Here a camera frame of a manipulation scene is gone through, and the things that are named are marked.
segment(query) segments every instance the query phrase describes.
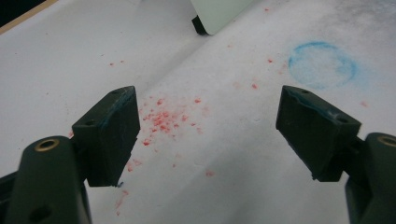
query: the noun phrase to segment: blue stain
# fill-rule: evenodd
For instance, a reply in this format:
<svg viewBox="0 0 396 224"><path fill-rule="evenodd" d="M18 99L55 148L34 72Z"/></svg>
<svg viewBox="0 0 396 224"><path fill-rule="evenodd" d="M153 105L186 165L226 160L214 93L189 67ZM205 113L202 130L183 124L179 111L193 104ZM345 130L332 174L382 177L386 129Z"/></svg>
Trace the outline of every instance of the blue stain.
<svg viewBox="0 0 396 224"><path fill-rule="evenodd" d="M303 44L294 49L289 58L291 76L316 90L340 87L351 80L357 70L354 61L326 42Z"/></svg>

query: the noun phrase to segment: blue marker scribble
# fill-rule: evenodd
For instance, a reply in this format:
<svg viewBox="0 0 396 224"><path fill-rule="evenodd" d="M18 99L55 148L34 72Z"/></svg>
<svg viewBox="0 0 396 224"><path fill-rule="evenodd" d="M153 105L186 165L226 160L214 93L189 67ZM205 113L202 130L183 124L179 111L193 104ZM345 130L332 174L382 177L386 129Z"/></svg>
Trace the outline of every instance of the blue marker scribble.
<svg viewBox="0 0 396 224"><path fill-rule="evenodd" d="M346 84L356 75L357 65L333 45L310 42L294 49L289 71L298 82L322 90Z"/></svg>

